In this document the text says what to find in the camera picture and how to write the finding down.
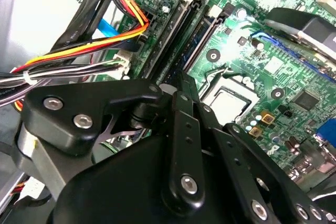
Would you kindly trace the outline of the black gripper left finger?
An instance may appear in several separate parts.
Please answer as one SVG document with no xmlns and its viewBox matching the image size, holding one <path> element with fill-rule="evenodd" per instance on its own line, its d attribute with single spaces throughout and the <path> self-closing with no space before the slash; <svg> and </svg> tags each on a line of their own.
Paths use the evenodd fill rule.
<svg viewBox="0 0 336 224">
<path fill-rule="evenodd" d="M 58 199 L 76 175 L 94 166 L 81 159 L 91 154 L 103 133 L 129 134 L 132 129 L 144 128 L 152 130 L 152 134 L 136 143 L 151 137 L 167 141 L 163 202 L 176 210 L 200 208 L 205 200 L 205 186 L 200 123 L 194 117 L 196 101 L 191 96 L 191 78 L 181 73 L 172 94 L 163 92 L 148 79 L 31 90 L 25 98 L 23 126 L 59 153 L 65 171 L 70 173 L 61 191 L 55 190 L 53 180 L 47 180 L 50 191 Z"/>
</svg>

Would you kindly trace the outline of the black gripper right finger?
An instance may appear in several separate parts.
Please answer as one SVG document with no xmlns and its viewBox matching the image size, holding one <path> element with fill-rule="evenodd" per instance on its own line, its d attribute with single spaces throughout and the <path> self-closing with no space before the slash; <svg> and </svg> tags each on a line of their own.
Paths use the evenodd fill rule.
<svg viewBox="0 0 336 224">
<path fill-rule="evenodd" d="M 221 126 L 200 102 L 195 80 L 191 96 L 201 125 L 202 147 L 213 153 L 211 180 L 233 223 L 330 223 L 286 173 L 237 124 Z"/>
</svg>

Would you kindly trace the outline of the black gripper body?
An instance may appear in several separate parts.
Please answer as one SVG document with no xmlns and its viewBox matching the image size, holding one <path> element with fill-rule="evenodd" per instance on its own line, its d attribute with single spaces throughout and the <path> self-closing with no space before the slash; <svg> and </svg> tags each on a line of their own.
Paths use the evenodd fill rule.
<svg viewBox="0 0 336 224">
<path fill-rule="evenodd" d="M 245 223 L 223 166 L 206 152 L 204 205 L 187 217 L 170 211 L 166 155 L 167 141 L 151 137 L 86 169 L 64 187 L 49 223 Z"/>
</svg>

